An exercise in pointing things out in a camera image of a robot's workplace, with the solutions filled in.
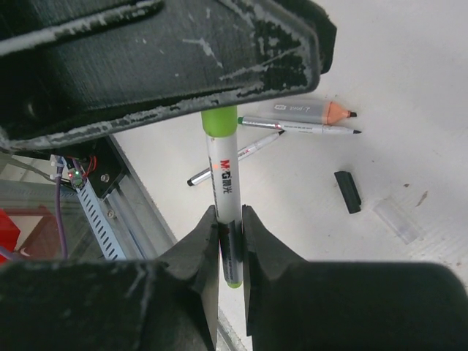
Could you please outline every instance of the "screw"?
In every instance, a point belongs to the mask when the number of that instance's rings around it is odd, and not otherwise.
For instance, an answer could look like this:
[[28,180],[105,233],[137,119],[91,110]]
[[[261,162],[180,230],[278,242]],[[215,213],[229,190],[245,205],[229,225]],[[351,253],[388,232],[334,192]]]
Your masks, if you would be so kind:
[[109,176],[107,173],[101,175],[101,181],[102,181],[102,182],[108,183],[108,182],[109,182],[109,179],[110,179],[110,176]]

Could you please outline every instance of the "pen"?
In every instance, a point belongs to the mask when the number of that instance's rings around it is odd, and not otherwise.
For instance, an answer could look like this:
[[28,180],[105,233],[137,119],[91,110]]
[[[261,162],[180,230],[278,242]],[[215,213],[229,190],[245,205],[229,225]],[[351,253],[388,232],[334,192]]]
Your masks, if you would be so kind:
[[232,288],[242,284],[242,207],[237,155],[237,107],[202,112],[219,226],[224,279]]
[[291,121],[275,121],[271,119],[244,116],[238,118],[238,123],[243,126],[268,129],[282,129],[287,132],[299,132],[310,134],[360,134],[361,131],[346,127],[328,126],[324,124],[300,123]]
[[357,117],[333,101],[321,99],[276,99],[260,103],[258,113],[265,117],[286,121],[316,124],[334,124],[342,119]]
[[[241,150],[238,151],[237,157],[238,160],[241,161],[242,159],[245,159],[246,157],[249,157],[250,155],[254,154],[255,152],[259,151],[261,148],[264,148],[268,144],[271,144],[273,141],[279,138],[281,134],[284,133],[284,130],[281,130],[279,132],[273,133],[267,137],[264,137],[263,139],[257,140],[255,143],[250,144],[249,146],[246,146],[245,148],[242,148]],[[206,168],[202,170],[201,172],[197,173],[193,177],[191,177],[188,181],[187,184],[189,186],[194,186],[198,185],[201,182],[205,181],[206,179],[210,178],[210,169]]]

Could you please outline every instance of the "green marker cap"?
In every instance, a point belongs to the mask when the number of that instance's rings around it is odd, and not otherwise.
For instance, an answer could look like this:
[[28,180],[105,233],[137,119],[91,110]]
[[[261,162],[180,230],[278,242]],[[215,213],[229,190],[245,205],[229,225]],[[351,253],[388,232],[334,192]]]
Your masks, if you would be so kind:
[[229,137],[237,130],[237,106],[202,111],[205,133],[210,137]]
[[241,287],[242,282],[240,283],[227,283],[227,286],[232,288],[232,289],[237,289],[238,287]]

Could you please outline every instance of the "wire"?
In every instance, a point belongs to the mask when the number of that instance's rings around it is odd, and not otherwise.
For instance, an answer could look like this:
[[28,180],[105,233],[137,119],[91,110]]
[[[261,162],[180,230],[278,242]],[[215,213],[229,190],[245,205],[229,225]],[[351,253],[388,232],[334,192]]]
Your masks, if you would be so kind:
[[78,163],[76,159],[72,159],[72,161],[73,161],[73,165],[75,166],[75,169],[81,174],[81,165]]
[[20,261],[20,260],[22,260],[20,256],[18,256],[14,252],[8,251],[3,246],[0,246],[0,255],[5,257],[7,260],[10,260],[10,261]]
[[[10,157],[10,158],[8,158],[6,160],[12,166],[23,168],[24,170],[28,170],[28,171],[31,171],[33,173],[36,173],[37,175],[43,177],[46,181],[55,182],[54,180],[50,179],[50,177],[49,177],[49,175],[47,173],[42,172],[41,170],[35,168],[34,166],[28,165],[27,163],[21,162],[21,161],[19,161],[17,159],[13,159],[12,157]],[[69,189],[73,189],[71,183],[69,181],[67,181],[67,180],[64,180],[64,179],[61,180],[61,185],[65,186],[65,187],[67,187]]]
[[[59,156],[56,156],[56,160],[58,164],[61,164]],[[58,228],[58,236],[60,238],[61,254],[62,254],[62,257],[66,260],[68,258],[67,238],[65,237],[64,223],[61,218],[61,208],[60,208],[60,186],[61,186],[61,175],[63,172],[64,172],[64,166],[63,165],[61,167],[57,166],[58,176],[56,178],[55,205],[56,205],[56,221],[57,221],[57,228]]]
[[47,173],[42,172],[41,170],[38,170],[34,166],[28,165],[27,163],[18,161],[17,159],[13,159],[13,158],[9,158],[7,162],[10,163],[12,166],[23,168],[24,170],[30,170],[31,172],[34,172],[38,174],[39,176],[42,176],[44,179],[51,181]]
[[83,174],[83,177],[88,178],[89,173],[94,172],[96,170],[96,167],[97,167],[97,158],[95,156],[90,156],[88,169]]

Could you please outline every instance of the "black 3d-printed part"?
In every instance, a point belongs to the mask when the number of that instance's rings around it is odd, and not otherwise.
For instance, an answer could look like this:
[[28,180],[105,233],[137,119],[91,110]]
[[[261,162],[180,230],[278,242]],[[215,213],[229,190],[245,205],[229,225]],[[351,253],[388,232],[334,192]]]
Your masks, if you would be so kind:
[[[148,2],[1,1],[0,41]],[[136,21],[69,31],[65,42],[32,43],[33,50],[0,58],[0,149],[61,148],[195,111],[300,94],[330,69],[336,28],[309,0],[157,4]]]
[[447,268],[307,262],[249,206],[243,221],[253,350],[468,350],[467,295]]

